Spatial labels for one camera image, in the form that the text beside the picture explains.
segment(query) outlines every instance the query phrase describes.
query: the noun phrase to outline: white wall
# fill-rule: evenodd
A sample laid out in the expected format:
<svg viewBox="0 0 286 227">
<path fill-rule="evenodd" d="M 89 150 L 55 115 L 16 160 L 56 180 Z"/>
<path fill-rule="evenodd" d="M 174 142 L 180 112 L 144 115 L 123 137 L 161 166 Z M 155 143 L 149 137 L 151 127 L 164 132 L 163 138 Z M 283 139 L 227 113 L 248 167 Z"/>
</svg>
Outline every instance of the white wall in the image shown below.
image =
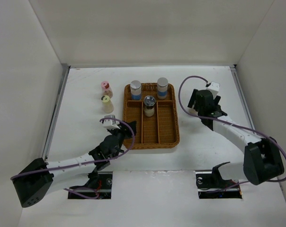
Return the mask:
<svg viewBox="0 0 286 227">
<path fill-rule="evenodd" d="M 286 0 L 275 0 L 236 69 L 256 128 L 286 150 Z"/>
<path fill-rule="evenodd" d="M 40 154 L 61 73 L 28 0 L 0 0 L 0 227 L 18 225 L 9 178 Z"/>
<path fill-rule="evenodd" d="M 273 0 L 30 0 L 71 65 L 237 63 Z"/>
</svg>

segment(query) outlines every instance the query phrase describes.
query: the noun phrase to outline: wooden tray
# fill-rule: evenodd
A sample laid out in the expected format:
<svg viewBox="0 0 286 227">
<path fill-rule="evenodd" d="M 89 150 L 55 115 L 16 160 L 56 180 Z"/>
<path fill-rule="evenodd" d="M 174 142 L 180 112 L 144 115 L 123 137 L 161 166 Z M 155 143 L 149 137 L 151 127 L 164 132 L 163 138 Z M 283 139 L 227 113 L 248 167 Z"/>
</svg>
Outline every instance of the wooden tray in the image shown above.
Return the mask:
<svg viewBox="0 0 286 227">
<path fill-rule="evenodd" d="M 131 99 L 130 85 L 124 89 L 123 121 L 137 121 L 137 134 L 133 149 L 173 148 L 180 142 L 178 115 L 175 90 L 168 84 L 167 98 L 157 97 L 157 83 L 141 84 L 142 98 Z M 144 115 L 143 100 L 146 96 L 156 99 L 155 113 L 152 117 Z M 132 139 L 124 140 L 124 146 L 129 148 Z"/>
</svg>

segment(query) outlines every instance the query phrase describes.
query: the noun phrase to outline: bottle cap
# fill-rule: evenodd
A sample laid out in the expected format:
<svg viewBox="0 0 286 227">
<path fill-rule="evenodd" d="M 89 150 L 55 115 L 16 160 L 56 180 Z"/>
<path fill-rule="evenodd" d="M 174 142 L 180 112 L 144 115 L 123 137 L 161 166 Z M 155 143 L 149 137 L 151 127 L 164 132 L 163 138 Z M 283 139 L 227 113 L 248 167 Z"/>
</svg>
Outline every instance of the bottle cap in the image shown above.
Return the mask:
<svg viewBox="0 0 286 227">
<path fill-rule="evenodd" d="M 110 97 L 109 96 L 102 96 L 101 100 L 103 103 L 108 103 L 110 101 Z"/>
<path fill-rule="evenodd" d="M 144 98 L 144 104 L 146 106 L 154 106 L 156 103 L 156 99 L 153 96 L 146 96 Z"/>
<path fill-rule="evenodd" d="M 105 88 L 105 89 L 108 89 L 108 88 L 109 88 L 109 82 L 108 82 L 108 81 L 103 81 L 103 82 L 101 83 L 101 87 L 102 87 L 102 88 Z"/>
<path fill-rule="evenodd" d="M 134 80 L 130 83 L 130 87 L 132 89 L 139 89 L 141 87 L 141 83 L 138 80 Z"/>
<path fill-rule="evenodd" d="M 160 87 L 165 87 L 168 85 L 168 80 L 165 77 L 161 77 L 158 79 L 158 85 Z"/>
</svg>

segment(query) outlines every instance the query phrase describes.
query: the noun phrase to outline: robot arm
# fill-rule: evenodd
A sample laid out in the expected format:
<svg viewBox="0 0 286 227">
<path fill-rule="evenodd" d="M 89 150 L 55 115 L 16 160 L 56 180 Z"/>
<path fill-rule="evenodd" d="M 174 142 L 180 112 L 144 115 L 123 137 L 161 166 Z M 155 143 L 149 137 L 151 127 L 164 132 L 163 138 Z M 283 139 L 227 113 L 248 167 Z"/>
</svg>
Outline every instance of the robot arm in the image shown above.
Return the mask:
<svg viewBox="0 0 286 227">
<path fill-rule="evenodd" d="M 258 185 L 283 174 L 284 167 L 277 147 L 266 138 L 231 126 L 236 123 L 218 104 L 221 99 L 217 96 L 219 87 L 218 83 L 211 82 L 205 90 L 194 89 L 188 107 L 193 108 L 198 116 L 206 117 L 201 119 L 205 126 L 237 146 L 244 153 L 244 162 L 222 163 L 213 168 L 211 175 L 197 175 L 197 178 L 200 177 L 198 188 L 226 187 L 229 186 L 230 181 L 227 181 L 229 179 L 247 179 L 252 184 Z"/>
<path fill-rule="evenodd" d="M 105 117 L 114 118 L 115 116 L 109 115 Z M 136 121 L 128 123 L 128 125 L 136 134 Z M 38 203 L 45 195 L 63 188 L 70 188 L 75 185 L 84 185 L 84 187 L 90 188 L 99 178 L 98 171 L 110 165 L 110 161 L 107 159 L 115 158 L 119 153 L 123 153 L 121 146 L 124 139 L 132 137 L 130 130 L 126 126 L 122 124 L 117 125 L 114 120 L 104 120 L 103 127 L 111 135 L 106 136 L 104 141 L 89 153 L 55 162 L 45 162 L 42 158 L 37 158 L 23 169 L 21 174 L 41 169 L 49 169 L 49 171 L 45 170 L 12 180 L 21 206 L 23 208 L 30 207 Z M 70 165 L 73 167 L 62 168 L 62 166 Z"/>
</svg>

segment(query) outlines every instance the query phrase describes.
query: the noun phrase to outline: cylindrical container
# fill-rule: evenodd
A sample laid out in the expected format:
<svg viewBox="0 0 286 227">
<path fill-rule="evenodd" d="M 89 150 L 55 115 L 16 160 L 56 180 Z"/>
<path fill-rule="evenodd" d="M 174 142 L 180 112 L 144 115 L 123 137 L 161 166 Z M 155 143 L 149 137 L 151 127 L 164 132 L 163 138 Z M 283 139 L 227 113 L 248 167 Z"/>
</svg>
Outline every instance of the cylindrical container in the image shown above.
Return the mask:
<svg viewBox="0 0 286 227">
<path fill-rule="evenodd" d="M 154 115 L 155 104 L 156 104 L 156 99 L 153 96 L 146 96 L 144 98 L 144 114 L 146 117 L 151 117 Z"/>
<path fill-rule="evenodd" d="M 108 81 L 103 81 L 101 83 L 101 88 L 102 88 L 102 96 L 109 96 L 110 98 L 113 97 L 113 91 L 111 90 Z"/>
<path fill-rule="evenodd" d="M 168 80 L 165 77 L 158 79 L 158 99 L 165 99 L 167 97 Z"/>
<path fill-rule="evenodd" d="M 138 80 L 134 80 L 130 83 L 130 93 L 132 94 L 132 100 L 141 100 L 141 83 Z"/>
<path fill-rule="evenodd" d="M 103 111 L 107 114 L 113 112 L 114 105 L 112 104 L 109 96 L 102 96 Z"/>
</svg>

